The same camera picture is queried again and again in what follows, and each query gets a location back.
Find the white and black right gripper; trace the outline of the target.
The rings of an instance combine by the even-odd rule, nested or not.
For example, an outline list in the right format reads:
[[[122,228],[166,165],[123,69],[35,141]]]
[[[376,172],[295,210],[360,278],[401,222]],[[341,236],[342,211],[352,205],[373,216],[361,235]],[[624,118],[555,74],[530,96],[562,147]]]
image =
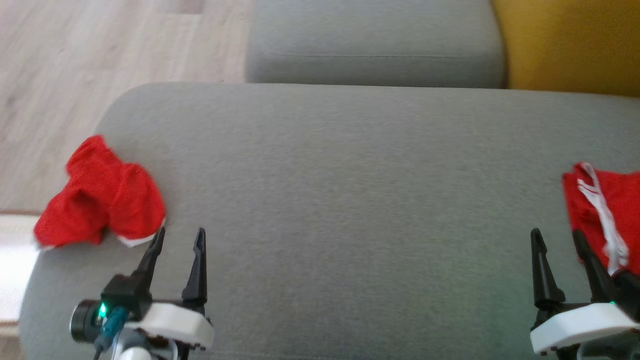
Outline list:
[[[592,304],[553,315],[530,332],[535,354],[556,356],[640,356],[640,323],[614,304],[617,288],[581,230],[572,232],[583,263]],[[539,228],[530,232],[534,306],[551,311],[566,301],[547,260]]]

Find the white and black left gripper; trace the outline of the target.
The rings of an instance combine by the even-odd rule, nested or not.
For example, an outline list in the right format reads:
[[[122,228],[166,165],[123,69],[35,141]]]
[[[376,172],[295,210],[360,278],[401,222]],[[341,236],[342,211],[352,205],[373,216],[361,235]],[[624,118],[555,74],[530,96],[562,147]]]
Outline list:
[[[148,306],[153,297],[150,292],[157,259],[162,253],[165,228],[156,232],[135,271],[130,275],[116,274],[102,290],[102,301],[110,306]],[[153,302],[135,317],[128,310],[128,319],[115,336],[114,350],[139,347],[143,350],[175,349],[178,344],[187,347],[208,348],[214,342],[215,331],[205,313],[208,302],[207,247],[205,228],[199,228],[195,239],[194,260],[187,284],[182,291],[182,305]]]

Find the red garment with striped cuffs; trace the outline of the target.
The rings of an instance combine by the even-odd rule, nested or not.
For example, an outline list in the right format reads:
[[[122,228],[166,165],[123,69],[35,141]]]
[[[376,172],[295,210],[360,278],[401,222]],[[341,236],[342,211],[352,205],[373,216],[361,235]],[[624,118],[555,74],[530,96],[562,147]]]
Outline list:
[[[583,233],[610,276],[640,276],[640,171],[577,162],[561,180],[571,230]]]

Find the red shorts with white trim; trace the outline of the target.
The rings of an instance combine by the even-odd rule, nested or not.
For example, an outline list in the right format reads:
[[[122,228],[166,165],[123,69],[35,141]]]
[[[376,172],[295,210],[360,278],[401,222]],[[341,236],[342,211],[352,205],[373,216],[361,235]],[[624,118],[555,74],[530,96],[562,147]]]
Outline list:
[[[65,169],[66,185],[34,226],[41,248],[100,244],[105,230],[132,248],[151,241],[164,226],[166,207],[151,174],[137,162],[122,161],[103,136],[83,141]]]

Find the white rug with brown edge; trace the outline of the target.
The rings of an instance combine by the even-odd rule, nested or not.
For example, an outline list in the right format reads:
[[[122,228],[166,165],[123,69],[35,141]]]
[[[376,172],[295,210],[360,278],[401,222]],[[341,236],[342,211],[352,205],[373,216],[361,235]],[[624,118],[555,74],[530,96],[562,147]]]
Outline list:
[[[0,210],[0,334],[18,335],[26,287],[41,247],[34,227],[41,214],[34,210]]]

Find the large grey sofa seat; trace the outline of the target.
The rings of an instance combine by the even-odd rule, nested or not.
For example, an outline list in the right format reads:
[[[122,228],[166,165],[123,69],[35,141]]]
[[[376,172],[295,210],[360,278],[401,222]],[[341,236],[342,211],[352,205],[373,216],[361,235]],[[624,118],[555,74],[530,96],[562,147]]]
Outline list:
[[[582,93],[148,84],[96,131],[164,199],[155,298],[206,230],[215,338],[189,360],[541,360],[531,230],[587,301],[562,174],[640,170],[640,99]]]

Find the yellow sofa cushion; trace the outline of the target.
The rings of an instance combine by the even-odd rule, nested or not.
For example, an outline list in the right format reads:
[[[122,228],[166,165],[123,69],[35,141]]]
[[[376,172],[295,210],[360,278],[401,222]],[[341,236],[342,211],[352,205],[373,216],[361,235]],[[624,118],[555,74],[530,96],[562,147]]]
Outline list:
[[[492,0],[507,86],[640,98],[640,0]]]

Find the grey sofa cushion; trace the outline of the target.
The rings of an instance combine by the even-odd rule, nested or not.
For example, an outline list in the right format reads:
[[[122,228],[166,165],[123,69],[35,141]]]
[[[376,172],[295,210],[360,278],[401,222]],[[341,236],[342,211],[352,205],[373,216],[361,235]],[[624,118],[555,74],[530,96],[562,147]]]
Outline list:
[[[254,0],[254,84],[502,89],[491,0]]]

